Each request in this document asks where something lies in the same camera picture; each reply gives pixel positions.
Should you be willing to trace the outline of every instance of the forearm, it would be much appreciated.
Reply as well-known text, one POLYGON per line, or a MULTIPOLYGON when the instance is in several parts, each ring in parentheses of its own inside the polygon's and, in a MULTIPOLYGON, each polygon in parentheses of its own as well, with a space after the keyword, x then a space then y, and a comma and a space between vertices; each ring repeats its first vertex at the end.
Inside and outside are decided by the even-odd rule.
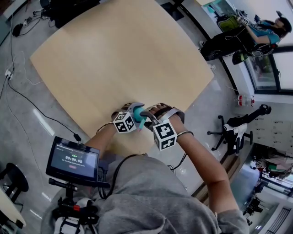
POLYGON ((95 149, 99 149, 100 157, 102 157, 107 146, 109 145, 110 141, 112 140, 116 132, 116 128, 113 124, 106 125, 97 133, 97 135, 91 138, 85 145, 95 149))
POLYGON ((177 142, 189 156, 207 186, 220 181, 229 181, 227 173, 217 159, 191 134, 183 134, 177 142))
POLYGON ((246 29, 248 33, 251 35, 252 39, 257 42, 258 41, 258 36, 254 34, 254 32, 251 30, 251 28, 247 25, 246 29))

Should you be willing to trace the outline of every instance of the timer display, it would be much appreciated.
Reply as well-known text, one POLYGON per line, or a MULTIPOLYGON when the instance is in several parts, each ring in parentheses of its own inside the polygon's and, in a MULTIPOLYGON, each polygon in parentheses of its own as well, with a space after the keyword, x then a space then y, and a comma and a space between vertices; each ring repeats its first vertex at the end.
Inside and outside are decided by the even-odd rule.
POLYGON ((65 157, 66 160, 71 160, 72 162, 82 163, 81 159, 71 158, 70 156, 65 157))

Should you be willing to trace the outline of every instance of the green bag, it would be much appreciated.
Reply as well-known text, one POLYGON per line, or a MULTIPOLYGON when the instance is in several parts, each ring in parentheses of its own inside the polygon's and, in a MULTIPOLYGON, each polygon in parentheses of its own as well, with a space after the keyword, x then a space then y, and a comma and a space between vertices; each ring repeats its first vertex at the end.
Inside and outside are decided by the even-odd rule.
POLYGON ((223 32, 228 32, 232 29, 238 28, 239 23, 236 16, 221 16, 217 20, 218 26, 223 32))

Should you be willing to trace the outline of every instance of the water bottle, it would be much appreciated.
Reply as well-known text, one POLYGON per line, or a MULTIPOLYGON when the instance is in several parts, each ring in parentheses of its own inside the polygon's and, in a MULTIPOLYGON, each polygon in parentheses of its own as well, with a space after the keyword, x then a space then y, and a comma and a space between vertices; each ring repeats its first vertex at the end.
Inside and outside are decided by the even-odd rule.
POLYGON ((238 95, 235 98, 235 102, 238 106, 252 106, 255 103, 255 97, 254 96, 247 96, 247 95, 238 95))

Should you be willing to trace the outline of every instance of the concrete floor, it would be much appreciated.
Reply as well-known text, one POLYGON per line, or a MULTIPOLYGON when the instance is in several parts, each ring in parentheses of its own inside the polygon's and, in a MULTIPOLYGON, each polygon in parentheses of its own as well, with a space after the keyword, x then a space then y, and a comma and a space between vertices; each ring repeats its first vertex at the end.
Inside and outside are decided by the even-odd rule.
MULTIPOLYGON (((39 1, 32 1, 27 12, 22 8, 13 17, 13 27, 22 23, 23 20, 32 15, 32 11, 40 9, 39 1)), ((13 58, 15 60, 15 73, 11 83, 15 89, 31 99, 46 115, 56 118, 73 131, 78 133, 83 142, 89 137, 77 126, 77 124, 63 110, 55 100, 50 91, 33 67, 30 56, 33 52, 57 29, 48 26, 49 20, 41 20, 36 27, 25 36, 12 37, 13 58)), ((178 23, 189 35, 191 40, 198 44, 204 37, 195 27, 193 22, 184 17, 178 23)), ((220 130, 218 115, 223 115, 227 120, 232 116, 233 98, 235 92, 230 89, 231 83, 221 63, 215 64, 215 78, 203 90, 199 97, 191 104, 186 112, 186 126, 193 131, 195 137, 207 148, 214 147, 219 138, 217 136, 207 136, 207 131, 220 130)), ((0 84, 5 79, 4 73, 11 65, 10 37, 7 37, 0 46, 0 84)), ((47 160, 51 145, 55 136, 74 141, 72 134, 63 126, 45 119, 46 123, 52 128, 54 134, 51 135, 41 124, 34 107, 15 94, 8 86, 0 100, 0 165, 1 169, 8 162, 17 164, 27 177, 30 189, 22 193, 18 202, 24 203, 22 215, 27 222, 23 229, 26 233, 39 233, 42 215, 50 205, 51 199, 58 191, 58 187, 48 184, 48 176, 45 174, 47 160)), ((220 160, 225 153, 225 145, 212 154, 220 160)), ((159 153, 153 147, 148 154, 163 161, 167 165, 177 165, 181 160, 183 151, 179 146, 159 153)), ((197 171, 191 161, 186 158, 180 168, 176 170, 176 175, 185 184, 188 193, 192 194, 202 183, 197 171)))

